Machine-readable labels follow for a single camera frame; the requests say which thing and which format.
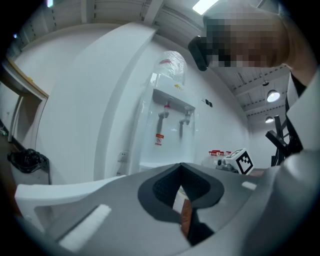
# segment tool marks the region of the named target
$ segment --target white ceiling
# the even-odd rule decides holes
[[[195,36],[204,29],[202,16],[192,10],[198,0],[164,0],[153,22],[159,26],[158,34],[187,47]],[[126,24],[143,21],[152,0],[53,0],[48,8],[43,4],[24,24],[18,37],[8,50],[16,56],[32,41],[57,30],[88,23]],[[260,0],[249,0],[257,6]],[[277,12],[272,0],[267,0],[262,9]],[[262,122],[266,114],[285,113],[285,98],[288,88],[289,70],[277,68],[212,68],[236,96],[249,121]],[[270,81],[266,87],[264,80]],[[267,103],[266,95],[275,89],[281,97],[274,103]]]

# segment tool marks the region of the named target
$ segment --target white panel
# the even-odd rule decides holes
[[[56,28],[58,30],[63,29],[63,28],[67,28],[67,27],[71,27],[71,26],[75,26],[75,25],[79,25],[79,24],[81,24],[81,16],[80,16],[80,13],[79,14],[71,14],[69,16],[57,18],[55,20],[55,23],[56,23]]]
[[[162,25],[166,25],[172,30],[179,32],[179,34],[183,34],[185,37],[190,38],[190,40],[199,35],[198,29],[170,13],[161,12],[159,18],[156,19],[156,23],[160,25],[160,29]]]
[[[144,5],[141,8],[140,17],[143,20],[146,17],[146,14],[149,10],[149,3],[144,3]]]
[[[248,94],[242,95],[241,97],[239,97],[237,99],[238,99],[241,107],[251,105],[251,100],[250,100]]]
[[[217,76],[223,81],[223,83],[225,83],[225,85],[229,88],[229,90],[232,92],[233,89],[235,88],[234,85],[231,84],[229,79],[226,79],[225,76],[221,75],[221,67],[211,67],[209,66],[216,74]]]
[[[69,9],[78,9],[80,8],[81,2],[80,0],[62,0],[59,3],[54,3],[51,9],[53,12],[64,12],[65,10]]]
[[[191,40],[191,38],[186,37],[185,35],[180,33],[178,30],[172,29],[171,27],[166,25],[161,25],[157,34],[175,42],[176,44],[184,48],[188,47],[188,43]]]
[[[31,42],[15,64],[47,94],[75,57],[112,28],[107,24],[70,27]]]
[[[25,44],[25,45],[29,44],[29,43],[30,43],[30,39],[29,39],[29,36],[28,36],[28,34],[27,34],[27,32],[26,32],[26,30],[25,30],[24,27],[21,29],[21,33],[20,33],[20,34],[23,35],[23,38],[24,38],[23,42],[24,42],[24,44]]]
[[[252,104],[263,100],[265,98],[264,94],[265,94],[265,88],[262,85],[260,85],[255,91],[247,93],[247,95],[250,96]]]
[[[133,12],[140,12],[142,8],[142,1],[96,1],[95,10],[99,12],[103,9],[122,9],[122,10],[132,10]]]
[[[121,9],[113,10],[110,12],[96,12],[94,20],[119,20],[119,21],[140,21],[139,13],[124,12]]]
[[[241,75],[242,75],[242,78],[244,80],[244,84],[247,84],[249,83],[250,81],[253,80],[253,77],[252,77],[252,74],[251,74],[251,67],[243,67],[241,69]]]
[[[0,120],[10,129],[19,95],[0,82]]]
[[[95,0],[81,0],[81,21],[91,23],[94,18]]]
[[[62,9],[62,10],[55,10],[53,15],[54,18],[59,19],[59,18],[65,18],[67,19],[69,16],[75,16],[75,15],[80,15],[81,14],[81,9],[80,6],[77,5],[76,8],[66,8],[66,9]]]
[[[240,81],[238,77],[236,76],[236,68],[233,67],[220,67],[219,70],[221,71],[221,74],[224,79],[228,81],[228,83],[231,85],[232,90],[237,88],[240,84]]]
[[[151,26],[154,24],[155,19],[159,13],[159,10],[162,9],[162,6],[164,4],[164,0],[157,0],[157,1],[152,1],[146,16],[144,17],[144,22]]]
[[[44,27],[44,20],[41,10],[37,11],[31,18],[32,29],[36,38],[40,38],[47,34],[46,28]]]
[[[114,29],[83,50],[55,83],[36,141],[50,159],[53,184],[103,179],[115,108],[155,32],[135,23]],[[53,131],[59,134],[54,139]]]
[[[30,19],[28,19],[25,24],[24,24],[24,30],[25,30],[25,33],[27,34],[30,42],[32,42],[33,40],[36,39],[36,36],[35,36],[35,30],[33,29],[32,27],[32,23],[30,21]]]

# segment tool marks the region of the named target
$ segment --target ceiling beam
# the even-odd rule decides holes
[[[21,51],[20,51],[19,47],[17,46],[17,44],[15,42],[11,43],[11,48],[12,48],[12,50],[14,52],[14,55],[16,57],[18,57],[20,55]]]
[[[149,26],[153,25],[159,13],[159,10],[164,5],[164,2],[165,2],[164,0],[156,0],[151,2],[148,8],[148,11],[144,17],[144,23],[146,23]]]
[[[95,1],[81,0],[81,22],[91,23],[94,18]]]
[[[276,115],[279,115],[280,117],[285,117],[286,116],[286,108],[285,106],[280,106],[278,108],[275,109],[271,109],[262,113],[257,113],[254,115],[250,115],[248,116],[248,121],[249,123],[258,123],[258,122],[262,122],[262,121],[266,121],[266,116],[270,116],[270,117],[274,117]]]
[[[248,114],[250,111],[252,110],[262,110],[263,108],[267,108],[267,109],[271,109],[271,108],[274,108],[274,107],[277,107],[279,105],[284,105],[286,103],[286,97],[285,95],[283,94],[279,100],[275,101],[275,102],[267,102],[265,100],[261,100],[261,101],[258,101],[257,103],[254,103],[254,104],[251,104],[251,105],[248,105],[248,106],[245,106],[243,108],[243,111]]]
[[[41,17],[41,21],[42,21],[42,26],[44,28],[44,31],[46,34],[49,33],[49,28],[48,28],[48,24],[45,18],[45,12],[44,12],[44,8],[41,8],[40,10],[40,17]]]
[[[233,90],[233,94],[236,97],[242,96],[244,94],[249,93],[251,90],[255,89],[257,86],[261,86],[262,83],[266,80],[269,82],[275,79],[278,79],[280,77],[283,77],[287,74],[289,74],[290,70],[289,68],[285,67],[279,67],[277,70],[265,74],[262,77],[258,78],[257,80],[253,80],[252,82],[248,82],[247,84]]]
[[[24,28],[22,28],[22,33],[23,33],[23,35],[25,37],[25,40],[28,42],[28,44],[30,44],[29,37],[28,37],[27,32],[26,32],[26,30]]]

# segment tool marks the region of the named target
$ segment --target person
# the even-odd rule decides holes
[[[223,0],[204,16],[206,44],[225,66],[272,68],[285,64],[290,69],[286,112],[302,95],[317,71],[317,60],[309,42],[287,10],[278,3],[272,13],[246,0]],[[288,151],[303,147],[287,118]]]

